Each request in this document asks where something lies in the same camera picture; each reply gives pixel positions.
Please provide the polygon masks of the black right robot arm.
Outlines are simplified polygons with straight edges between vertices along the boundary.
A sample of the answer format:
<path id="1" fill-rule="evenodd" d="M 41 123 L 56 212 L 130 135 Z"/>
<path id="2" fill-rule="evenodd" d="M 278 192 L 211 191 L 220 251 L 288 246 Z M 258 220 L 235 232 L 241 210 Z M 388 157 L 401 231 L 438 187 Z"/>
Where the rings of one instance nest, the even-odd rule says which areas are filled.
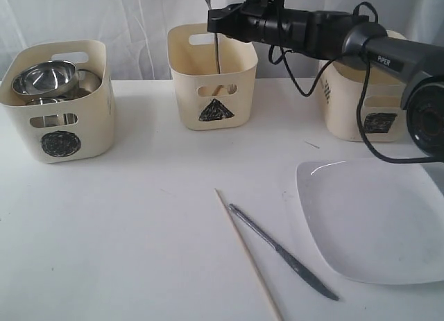
<path id="1" fill-rule="evenodd" d="M 415 163 L 443 161 L 443 48 L 390 37 L 376 10 L 369 15 L 358 9 L 297 10 L 286 8 L 284 1 L 243 0 L 211 9 L 207 30 L 279 49 L 273 64 L 299 53 L 365 73 L 372 67 L 386 72 L 405 86 L 400 107 L 407 114 L 407 131 L 422 151 Z"/>

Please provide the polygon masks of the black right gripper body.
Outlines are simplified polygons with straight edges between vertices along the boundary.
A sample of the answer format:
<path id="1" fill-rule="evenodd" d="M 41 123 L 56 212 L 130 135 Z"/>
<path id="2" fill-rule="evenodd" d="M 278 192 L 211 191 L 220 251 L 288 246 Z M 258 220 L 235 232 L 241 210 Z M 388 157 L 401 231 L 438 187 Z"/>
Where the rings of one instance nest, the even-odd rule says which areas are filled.
<path id="1" fill-rule="evenodd" d="M 300 51 L 305 45 L 305 11 L 286 9 L 284 0 L 245 0 L 210 10 L 207 31 Z"/>

